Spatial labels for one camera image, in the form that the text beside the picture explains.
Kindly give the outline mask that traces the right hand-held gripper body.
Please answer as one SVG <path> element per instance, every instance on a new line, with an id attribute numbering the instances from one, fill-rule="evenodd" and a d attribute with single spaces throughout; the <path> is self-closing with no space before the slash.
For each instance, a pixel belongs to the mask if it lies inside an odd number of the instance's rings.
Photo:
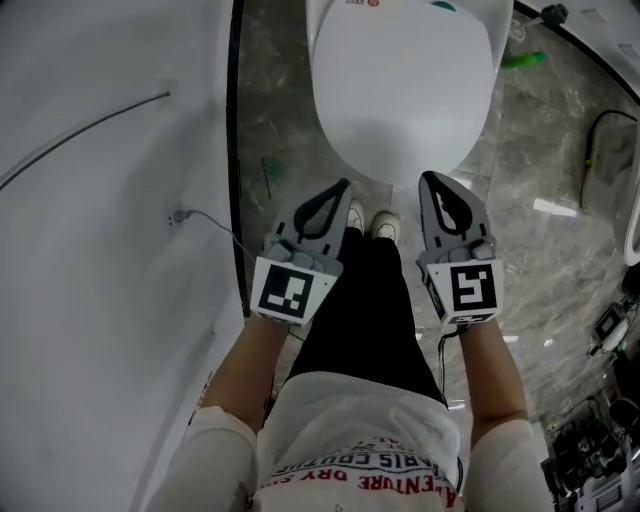
<path id="1" fill-rule="evenodd" d="M 495 245 L 493 237 L 483 237 L 439 255 L 419 255 L 422 281 L 443 325 L 484 323 L 502 311 L 503 261 Z"/>

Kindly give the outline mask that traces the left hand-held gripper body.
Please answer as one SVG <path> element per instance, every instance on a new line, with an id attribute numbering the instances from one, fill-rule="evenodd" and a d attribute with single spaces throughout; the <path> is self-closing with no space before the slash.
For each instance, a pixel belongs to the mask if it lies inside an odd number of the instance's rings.
<path id="1" fill-rule="evenodd" d="M 343 269 L 335 258 L 289 244 L 273 244 L 256 259 L 251 312 L 304 327 L 312 321 Z"/>

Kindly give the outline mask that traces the person's right forearm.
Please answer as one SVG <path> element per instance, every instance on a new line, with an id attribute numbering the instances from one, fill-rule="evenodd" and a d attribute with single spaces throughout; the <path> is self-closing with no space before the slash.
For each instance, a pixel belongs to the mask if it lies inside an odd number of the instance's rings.
<path id="1" fill-rule="evenodd" d="M 501 424 L 527 420 L 520 374 L 495 319 L 459 336 L 473 416 L 471 446 Z"/>

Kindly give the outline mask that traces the person's left forearm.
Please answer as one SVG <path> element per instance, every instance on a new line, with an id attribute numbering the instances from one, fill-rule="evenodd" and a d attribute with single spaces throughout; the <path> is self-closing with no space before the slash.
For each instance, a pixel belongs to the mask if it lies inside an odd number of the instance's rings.
<path id="1" fill-rule="evenodd" d="M 220 407 L 258 433 L 289 326 L 251 315 L 212 377 L 203 408 Z"/>

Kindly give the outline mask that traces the person's left white shoe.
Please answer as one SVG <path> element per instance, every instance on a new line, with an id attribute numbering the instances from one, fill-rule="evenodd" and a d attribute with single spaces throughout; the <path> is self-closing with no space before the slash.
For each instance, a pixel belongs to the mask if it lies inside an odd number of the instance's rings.
<path id="1" fill-rule="evenodd" d="M 365 215 L 363 206 L 359 201 L 353 199 L 349 206 L 349 212 L 347 216 L 346 227 L 348 229 L 355 229 L 360 234 L 364 234 L 365 231 Z"/>

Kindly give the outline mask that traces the person's white shoe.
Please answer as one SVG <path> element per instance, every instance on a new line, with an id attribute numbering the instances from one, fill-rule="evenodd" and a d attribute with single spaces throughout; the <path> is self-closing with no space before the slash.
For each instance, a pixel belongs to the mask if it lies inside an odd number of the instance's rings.
<path id="1" fill-rule="evenodd" d="M 390 240 L 394 245 L 398 245 L 401 238 L 399 217 L 390 211 L 378 212 L 370 226 L 370 237 L 372 240 Z"/>
<path id="2" fill-rule="evenodd" d="M 347 216 L 346 227 L 348 229 L 355 229 L 360 234 L 364 234 L 365 231 L 365 215 L 363 206 L 359 201 L 353 199 L 349 206 L 349 212 Z"/>

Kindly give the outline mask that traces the person's right white shoe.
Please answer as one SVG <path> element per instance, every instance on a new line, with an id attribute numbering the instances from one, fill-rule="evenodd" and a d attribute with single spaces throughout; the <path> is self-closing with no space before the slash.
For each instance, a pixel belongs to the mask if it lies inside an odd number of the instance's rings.
<path id="1" fill-rule="evenodd" d="M 399 217 L 390 211 L 378 212 L 370 226 L 370 237 L 372 240 L 390 240 L 394 245 L 398 245 L 401 238 Z"/>

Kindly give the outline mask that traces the person's black trousers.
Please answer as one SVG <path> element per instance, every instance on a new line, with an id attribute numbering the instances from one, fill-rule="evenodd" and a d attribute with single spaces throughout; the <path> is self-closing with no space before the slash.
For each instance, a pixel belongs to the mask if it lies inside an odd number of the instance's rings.
<path id="1" fill-rule="evenodd" d="M 343 272 L 314 316 L 288 377 L 337 373 L 444 403 L 415 338 L 395 243 L 348 228 L 339 261 Z"/>

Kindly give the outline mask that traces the white and black power adapter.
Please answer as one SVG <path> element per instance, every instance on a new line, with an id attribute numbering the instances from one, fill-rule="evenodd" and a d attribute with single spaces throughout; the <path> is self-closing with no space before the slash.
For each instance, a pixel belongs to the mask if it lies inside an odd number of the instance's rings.
<path id="1" fill-rule="evenodd" d="M 629 331 L 640 303 L 623 300 L 612 303 L 596 321 L 592 330 L 592 347 L 589 356 L 613 352 Z"/>

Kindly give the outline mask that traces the green bottle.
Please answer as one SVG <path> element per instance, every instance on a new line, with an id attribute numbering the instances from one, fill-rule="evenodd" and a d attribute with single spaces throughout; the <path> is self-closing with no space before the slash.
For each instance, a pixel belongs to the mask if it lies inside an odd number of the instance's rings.
<path id="1" fill-rule="evenodd" d="M 519 55 L 504 57 L 501 61 L 501 68 L 504 70 L 513 70 L 524 67 L 535 66 L 546 60 L 544 52 L 528 52 Z"/>

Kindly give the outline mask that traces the person's white printed t-shirt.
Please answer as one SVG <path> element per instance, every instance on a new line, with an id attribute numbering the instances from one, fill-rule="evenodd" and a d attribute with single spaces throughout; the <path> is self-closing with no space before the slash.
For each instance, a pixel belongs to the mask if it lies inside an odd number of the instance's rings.
<path id="1" fill-rule="evenodd" d="M 332 373 L 287 382 L 259 432 L 199 411 L 172 464 L 201 512 L 552 512 L 523 420 L 485 434 L 455 480 L 460 439 L 433 399 Z"/>

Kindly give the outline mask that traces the pile of dark equipment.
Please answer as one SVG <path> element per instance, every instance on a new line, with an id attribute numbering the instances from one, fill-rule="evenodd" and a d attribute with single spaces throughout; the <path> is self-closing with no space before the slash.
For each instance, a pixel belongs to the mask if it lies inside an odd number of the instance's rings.
<path id="1" fill-rule="evenodd" d="M 640 406 L 600 393 L 548 430 L 554 512 L 640 512 Z"/>

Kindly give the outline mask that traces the black angle valve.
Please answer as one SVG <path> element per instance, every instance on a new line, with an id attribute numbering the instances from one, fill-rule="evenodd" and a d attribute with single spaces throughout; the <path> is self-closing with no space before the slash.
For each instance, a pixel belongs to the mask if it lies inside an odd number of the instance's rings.
<path id="1" fill-rule="evenodd" d="M 514 20 L 511 22 L 510 29 L 524 30 L 530 26 L 547 25 L 550 27 L 558 27 L 567 21 L 569 10 L 562 3 L 551 4 L 544 7 L 539 14 L 535 15 L 531 20 L 519 22 Z"/>

